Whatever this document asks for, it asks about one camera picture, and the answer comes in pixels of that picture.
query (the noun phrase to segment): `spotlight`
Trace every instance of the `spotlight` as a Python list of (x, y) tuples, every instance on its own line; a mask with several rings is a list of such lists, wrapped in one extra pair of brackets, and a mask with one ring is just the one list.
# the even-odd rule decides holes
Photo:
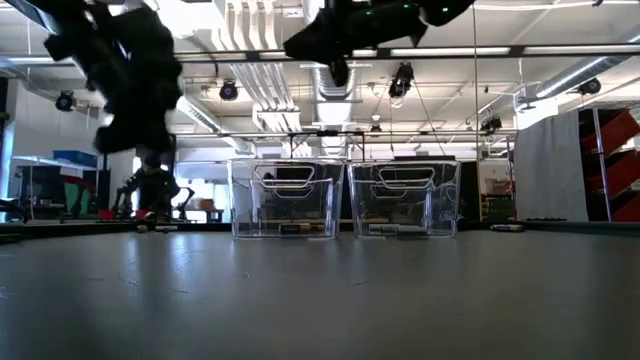
[(399, 99), (407, 95), (407, 92), (411, 89), (411, 80), (413, 80), (411, 63), (404, 62), (400, 64), (389, 87), (389, 96), (392, 99)]
[(220, 88), (220, 98), (224, 101), (233, 101), (238, 98), (238, 88), (235, 80), (225, 80)]
[(502, 120), (499, 116), (495, 115), (491, 119), (485, 121), (480, 126), (481, 131), (486, 131), (487, 135), (492, 135), (496, 130), (502, 129)]
[(372, 124), (371, 125), (371, 129), (369, 131), (370, 132), (382, 132), (382, 128), (380, 127), (380, 124)]
[(60, 92), (56, 99), (56, 109), (62, 112), (71, 112), (76, 109), (76, 99), (73, 98), (73, 91), (65, 90)]
[(584, 84), (578, 86), (576, 91), (578, 92), (578, 94), (584, 96), (584, 95), (597, 94), (597, 93), (600, 92), (600, 89), (602, 89), (602, 84), (600, 83), (600, 81), (598, 79), (593, 78), (593, 79), (585, 82)]

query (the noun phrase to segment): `clear plastic bin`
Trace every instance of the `clear plastic bin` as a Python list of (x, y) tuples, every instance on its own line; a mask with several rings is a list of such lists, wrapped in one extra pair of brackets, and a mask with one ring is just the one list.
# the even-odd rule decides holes
[(376, 161), (348, 165), (353, 227), (360, 238), (455, 235), (457, 161)]
[(230, 160), (227, 166), (233, 236), (337, 236), (342, 161), (240, 159)]

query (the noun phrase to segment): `table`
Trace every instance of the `table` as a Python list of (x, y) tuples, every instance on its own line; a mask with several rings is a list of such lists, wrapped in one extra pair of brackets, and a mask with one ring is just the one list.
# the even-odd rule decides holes
[(0, 246), (2, 359), (638, 359), (640, 241), (111, 234)]

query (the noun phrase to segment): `plastic bin handle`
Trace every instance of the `plastic bin handle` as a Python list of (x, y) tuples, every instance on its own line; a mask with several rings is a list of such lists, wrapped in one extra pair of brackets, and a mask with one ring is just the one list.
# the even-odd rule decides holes
[[(384, 173), (402, 171), (429, 171), (429, 177), (424, 179), (407, 179), (407, 180), (385, 180)], [(436, 171), (431, 167), (415, 167), (415, 168), (383, 168), (378, 170), (378, 177), (385, 188), (389, 190), (425, 190), (433, 183), (433, 177)], [(406, 183), (418, 183), (419, 185), (407, 185)]]
[(384, 186), (381, 186), (381, 185), (370, 185), (369, 186), (369, 191), (371, 192), (371, 195), (373, 195), (373, 197), (376, 198), (376, 199), (402, 199), (403, 197), (407, 196), (407, 192), (406, 191), (403, 191), (399, 195), (378, 195), (378, 193), (376, 192), (376, 189), (389, 190), (389, 189), (386, 189)]
[(308, 188), (300, 189), (300, 190), (305, 190), (306, 193), (304, 195), (286, 195), (286, 194), (283, 195), (283, 194), (279, 193), (277, 190), (274, 191), (273, 193), (274, 193), (275, 196), (277, 196), (280, 199), (306, 199), (313, 192), (313, 187), (309, 186)]
[[(309, 176), (306, 179), (268, 179), (265, 180), (258, 174), (259, 168), (269, 168), (269, 169), (309, 169)], [(304, 189), (309, 186), (309, 182), (316, 174), (316, 169), (313, 166), (309, 165), (256, 165), (253, 169), (253, 174), (255, 178), (258, 180), (260, 185), (265, 189), (272, 190), (286, 190), (286, 189)]]

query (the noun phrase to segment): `white curtain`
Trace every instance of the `white curtain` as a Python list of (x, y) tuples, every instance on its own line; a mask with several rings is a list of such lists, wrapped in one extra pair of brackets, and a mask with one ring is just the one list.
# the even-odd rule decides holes
[(518, 219), (589, 221), (578, 125), (575, 110), (518, 132), (514, 158)]

